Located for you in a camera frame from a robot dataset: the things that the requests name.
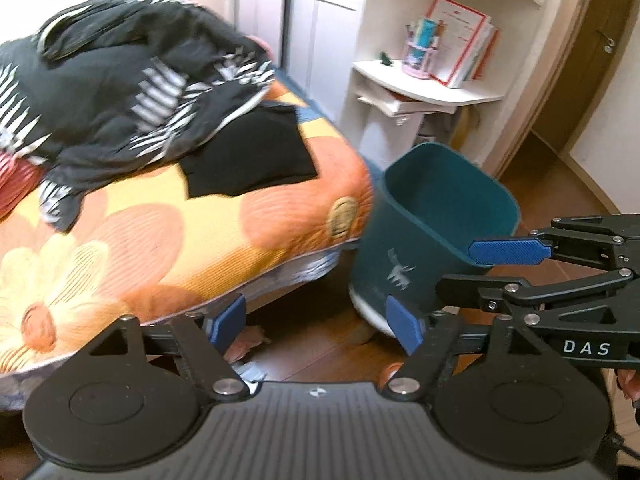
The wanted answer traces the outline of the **pink mesh netting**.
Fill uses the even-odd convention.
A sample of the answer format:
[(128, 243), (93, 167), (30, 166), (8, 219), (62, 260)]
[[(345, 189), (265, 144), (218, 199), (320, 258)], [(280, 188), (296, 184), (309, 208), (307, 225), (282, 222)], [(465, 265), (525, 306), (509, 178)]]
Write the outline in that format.
[(224, 352), (224, 360), (233, 364), (244, 359), (250, 352), (262, 344), (270, 344), (262, 326), (245, 326), (241, 333), (232, 341), (229, 349)]

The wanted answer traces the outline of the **dark teal trash bin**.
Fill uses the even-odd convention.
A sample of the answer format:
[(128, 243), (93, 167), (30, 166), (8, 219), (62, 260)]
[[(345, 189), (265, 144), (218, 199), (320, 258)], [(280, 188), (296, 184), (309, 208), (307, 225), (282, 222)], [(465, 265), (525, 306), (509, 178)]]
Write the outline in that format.
[(438, 143), (412, 148), (378, 180), (348, 285), (355, 309), (385, 335), (388, 297), (419, 313), (440, 309), (443, 275), (489, 270), (470, 244), (509, 237), (520, 220), (512, 194), (465, 157)]

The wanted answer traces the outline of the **orange floral bed cover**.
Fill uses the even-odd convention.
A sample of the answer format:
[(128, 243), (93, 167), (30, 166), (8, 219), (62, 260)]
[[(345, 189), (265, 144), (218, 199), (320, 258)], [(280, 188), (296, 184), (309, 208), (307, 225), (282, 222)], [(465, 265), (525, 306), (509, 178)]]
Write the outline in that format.
[(166, 166), (90, 194), (66, 234), (41, 221), (35, 195), (2, 220), (3, 411), (119, 315), (151, 324), (237, 293), (255, 309), (322, 278), (358, 240), (373, 200), (366, 163), (287, 81), (269, 95), (300, 110), (314, 179), (192, 198)]

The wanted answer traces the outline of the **black folded cloth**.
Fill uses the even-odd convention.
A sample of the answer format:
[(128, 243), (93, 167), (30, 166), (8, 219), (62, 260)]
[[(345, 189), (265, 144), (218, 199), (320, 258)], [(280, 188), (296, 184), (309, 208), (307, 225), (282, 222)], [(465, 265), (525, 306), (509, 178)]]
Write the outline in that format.
[(318, 177), (298, 128), (302, 109), (267, 102), (180, 159), (191, 198), (239, 196)]

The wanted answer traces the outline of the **row of upright books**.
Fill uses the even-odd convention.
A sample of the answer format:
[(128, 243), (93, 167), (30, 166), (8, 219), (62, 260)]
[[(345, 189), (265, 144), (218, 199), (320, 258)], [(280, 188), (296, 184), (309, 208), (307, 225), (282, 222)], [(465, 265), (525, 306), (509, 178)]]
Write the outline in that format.
[(480, 31), (480, 38), (478, 38), (475, 46), (472, 47), (470, 57), (464, 62), (462, 67), (462, 73), (459, 80), (460, 84), (474, 78), (477, 67), (480, 66), (480, 62), (483, 61), (491, 41), (495, 39), (498, 32), (500, 32), (500, 29), (492, 23), (487, 24)]

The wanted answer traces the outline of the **red bordered certificate book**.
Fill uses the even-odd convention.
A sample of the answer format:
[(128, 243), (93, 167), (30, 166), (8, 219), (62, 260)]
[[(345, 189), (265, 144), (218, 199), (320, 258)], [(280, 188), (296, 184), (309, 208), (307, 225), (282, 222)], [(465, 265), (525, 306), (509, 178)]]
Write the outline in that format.
[(439, 26), (430, 75), (448, 88), (459, 88), (494, 31), (491, 17), (454, 0), (434, 0), (426, 16)]

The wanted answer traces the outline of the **pink pen holder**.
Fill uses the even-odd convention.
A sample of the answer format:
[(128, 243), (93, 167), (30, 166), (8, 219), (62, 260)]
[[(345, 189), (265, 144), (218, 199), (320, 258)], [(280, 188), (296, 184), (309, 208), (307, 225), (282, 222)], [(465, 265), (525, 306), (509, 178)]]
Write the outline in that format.
[(407, 26), (407, 39), (401, 59), (402, 70), (411, 77), (430, 79), (432, 65), (444, 30), (443, 21), (420, 18)]

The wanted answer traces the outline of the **white corner shelf unit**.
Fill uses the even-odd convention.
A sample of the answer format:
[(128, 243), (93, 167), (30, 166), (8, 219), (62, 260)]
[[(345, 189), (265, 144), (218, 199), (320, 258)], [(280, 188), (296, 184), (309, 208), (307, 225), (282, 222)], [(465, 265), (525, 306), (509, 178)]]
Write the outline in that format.
[(364, 0), (341, 119), (380, 167), (431, 114), (470, 124), (449, 142), (500, 174), (561, 67), (588, 0)]

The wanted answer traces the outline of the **brown wooden door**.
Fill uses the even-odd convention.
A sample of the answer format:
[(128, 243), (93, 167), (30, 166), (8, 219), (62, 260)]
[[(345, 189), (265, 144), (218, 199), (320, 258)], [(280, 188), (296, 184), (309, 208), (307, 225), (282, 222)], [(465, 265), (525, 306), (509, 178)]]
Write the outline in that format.
[(533, 133), (559, 153), (611, 66), (634, 0), (589, 0), (573, 47), (544, 102)]

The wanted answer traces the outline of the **black white striped garment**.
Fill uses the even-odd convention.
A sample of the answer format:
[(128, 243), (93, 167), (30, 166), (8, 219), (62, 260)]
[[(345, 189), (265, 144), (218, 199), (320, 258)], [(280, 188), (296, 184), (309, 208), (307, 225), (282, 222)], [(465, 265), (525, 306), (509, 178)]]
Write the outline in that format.
[(43, 171), (60, 232), (85, 196), (170, 164), (255, 108), (274, 78), (256, 41), (184, 0), (88, 0), (1, 47), (1, 148)]

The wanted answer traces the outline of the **white sliding wardrobe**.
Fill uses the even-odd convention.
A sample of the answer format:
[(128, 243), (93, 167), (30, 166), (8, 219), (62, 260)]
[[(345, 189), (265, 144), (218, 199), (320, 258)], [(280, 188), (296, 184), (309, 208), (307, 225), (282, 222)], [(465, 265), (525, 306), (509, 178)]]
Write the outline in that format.
[(282, 72), (337, 124), (365, 5), (366, 0), (235, 0), (235, 24), (265, 40)]

